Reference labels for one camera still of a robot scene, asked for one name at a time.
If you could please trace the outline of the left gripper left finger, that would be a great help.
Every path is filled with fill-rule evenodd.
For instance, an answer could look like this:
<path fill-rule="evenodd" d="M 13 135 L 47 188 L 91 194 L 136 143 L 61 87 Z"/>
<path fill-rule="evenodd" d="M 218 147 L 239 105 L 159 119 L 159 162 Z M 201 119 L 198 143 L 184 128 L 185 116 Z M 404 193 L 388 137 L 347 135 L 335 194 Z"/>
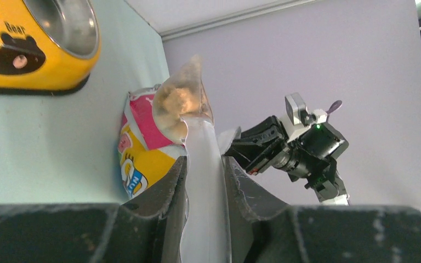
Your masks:
<path fill-rule="evenodd" d="M 124 204 L 0 205 L 0 262 L 179 262 L 186 170 Z"/>

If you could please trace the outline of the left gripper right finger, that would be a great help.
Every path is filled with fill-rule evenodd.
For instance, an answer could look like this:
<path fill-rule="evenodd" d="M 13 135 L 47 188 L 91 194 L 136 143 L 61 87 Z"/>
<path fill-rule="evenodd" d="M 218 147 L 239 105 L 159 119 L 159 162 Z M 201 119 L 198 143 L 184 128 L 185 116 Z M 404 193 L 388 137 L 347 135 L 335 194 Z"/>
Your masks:
<path fill-rule="evenodd" d="M 233 262 L 421 262 L 421 210 L 289 205 L 223 163 Z"/>

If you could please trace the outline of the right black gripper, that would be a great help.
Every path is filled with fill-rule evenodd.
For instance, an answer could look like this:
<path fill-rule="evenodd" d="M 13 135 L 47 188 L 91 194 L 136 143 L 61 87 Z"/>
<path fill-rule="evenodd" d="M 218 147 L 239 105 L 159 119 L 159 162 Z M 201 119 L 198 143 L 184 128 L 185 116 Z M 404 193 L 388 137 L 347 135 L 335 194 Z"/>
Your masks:
<path fill-rule="evenodd" d="M 291 173 L 294 170 L 294 152 L 288 144 L 287 133 L 276 116 L 270 116 L 231 141 L 225 156 L 233 157 L 249 175 L 274 167 Z"/>

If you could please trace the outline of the pet food bag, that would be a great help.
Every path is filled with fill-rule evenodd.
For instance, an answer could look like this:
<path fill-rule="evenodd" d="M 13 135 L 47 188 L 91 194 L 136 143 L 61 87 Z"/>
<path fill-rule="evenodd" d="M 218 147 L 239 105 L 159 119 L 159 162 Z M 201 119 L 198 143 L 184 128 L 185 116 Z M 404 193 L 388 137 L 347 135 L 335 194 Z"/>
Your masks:
<path fill-rule="evenodd" d="M 117 150 L 129 199 L 160 181 L 178 157 L 187 155 L 185 147 L 167 139 L 153 119 L 152 104 L 159 87 L 156 84 L 127 94 Z"/>

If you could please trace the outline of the clear plastic scoop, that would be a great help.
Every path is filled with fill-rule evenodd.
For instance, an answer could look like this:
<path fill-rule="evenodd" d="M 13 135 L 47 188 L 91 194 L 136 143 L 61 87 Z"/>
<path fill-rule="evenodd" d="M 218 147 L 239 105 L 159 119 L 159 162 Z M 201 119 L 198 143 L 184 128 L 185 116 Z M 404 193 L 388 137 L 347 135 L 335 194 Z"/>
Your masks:
<path fill-rule="evenodd" d="M 202 60 L 194 55 L 164 87 L 190 88 L 200 99 L 198 113 L 182 115 L 185 136 L 166 136 L 187 152 L 185 191 L 189 204 L 180 240 L 182 262 L 231 262 L 231 238 L 223 160 L 214 129 L 211 106 L 202 81 Z"/>

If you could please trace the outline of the kibble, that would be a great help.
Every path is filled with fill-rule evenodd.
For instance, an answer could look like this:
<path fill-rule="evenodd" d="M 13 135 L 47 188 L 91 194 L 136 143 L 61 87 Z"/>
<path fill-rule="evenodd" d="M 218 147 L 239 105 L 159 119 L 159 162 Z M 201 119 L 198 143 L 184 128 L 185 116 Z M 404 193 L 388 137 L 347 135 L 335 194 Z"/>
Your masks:
<path fill-rule="evenodd" d="M 187 126 L 181 116 L 198 113 L 200 107 L 200 99 L 190 88 L 164 87 L 154 97 L 153 117 L 164 135 L 185 136 Z"/>

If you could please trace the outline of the yellow double pet bowl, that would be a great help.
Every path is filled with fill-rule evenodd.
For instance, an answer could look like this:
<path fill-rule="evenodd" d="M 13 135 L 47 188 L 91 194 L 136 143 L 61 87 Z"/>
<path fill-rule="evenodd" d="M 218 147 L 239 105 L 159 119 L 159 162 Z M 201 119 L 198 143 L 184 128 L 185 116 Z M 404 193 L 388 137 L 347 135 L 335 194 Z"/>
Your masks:
<path fill-rule="evenodd" d="M 0 1 L 0 94 L 73 94 L 100 51 L 91 1 Z"/>

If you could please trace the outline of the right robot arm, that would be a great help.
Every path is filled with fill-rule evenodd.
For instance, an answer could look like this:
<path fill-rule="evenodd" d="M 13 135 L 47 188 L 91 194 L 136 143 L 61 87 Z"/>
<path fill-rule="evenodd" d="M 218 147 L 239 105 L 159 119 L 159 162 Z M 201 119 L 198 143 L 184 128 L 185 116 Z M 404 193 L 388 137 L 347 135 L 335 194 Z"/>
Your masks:
<path fill-rule="evenodd" d="M 337 159 L 349 143 L 327 122 L 314 124 L 290 141 L 282 121 L 270 116 L 246 131 L 236 129 L 224 145 L 223 155 L 233 157 L 249 175 L 273 167 L 286 172 L 292 182 L 307 180 L 304 187 L 314 190 L 321 204 L 350 205 L 337 170 Z"/>

